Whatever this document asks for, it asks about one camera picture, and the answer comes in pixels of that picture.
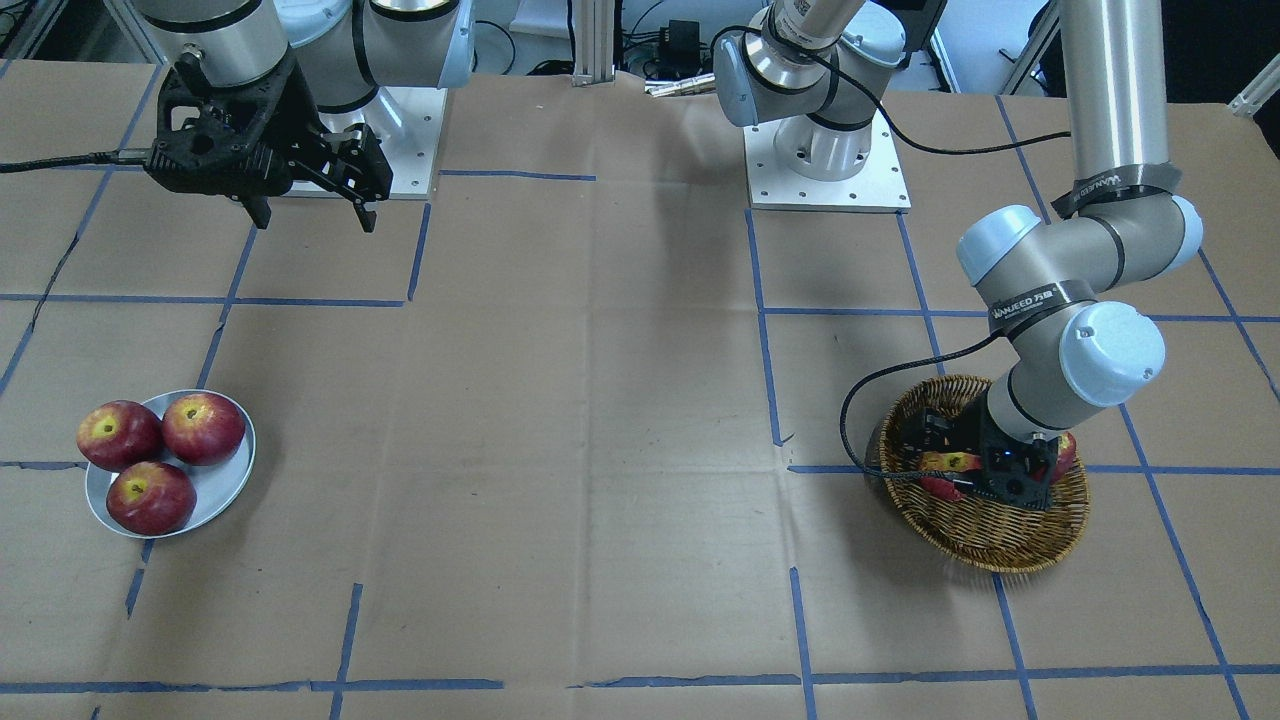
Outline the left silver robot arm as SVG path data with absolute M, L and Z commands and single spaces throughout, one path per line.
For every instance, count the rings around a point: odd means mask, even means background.
M 899 441 L 905 468 L 859 462 L 869 477 L 1046 510 L 1071 462 L 1069 430 L 1164 366 L 1156 324 L 1102 300 L 1178 269 L 1204 236 L 1170 160 L 1161 5 L 1065 1 L 1061 32 L 1075 179 L 1053 202 L 1059 220 L 1006 206 L 957 243 L 989 340 L 1007 340 L 1018 363 L 954 419 L 918 413 Z M 710 44 L 730 122 L 777 122 L 782 165 L 826 183 L 851 179 L 873 156 L 873 123 L 904 50 L 900 22 L 868 1 L 774 1 Z

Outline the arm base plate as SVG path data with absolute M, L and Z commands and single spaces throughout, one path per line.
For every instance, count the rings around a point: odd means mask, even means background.
M 449 94 L 447 88 L 381 87 L 362 108 L 323 111 L 320 118 L 333 131 L 360 122 L 370 126 L 393 170 L 390 199 L 426 201 L 433 191 Z
M 897 213 L 913 206 L 893 135 L 881 111 L 851 132 L 791 117 L 749 126 L 742 136 L 754 209 Z

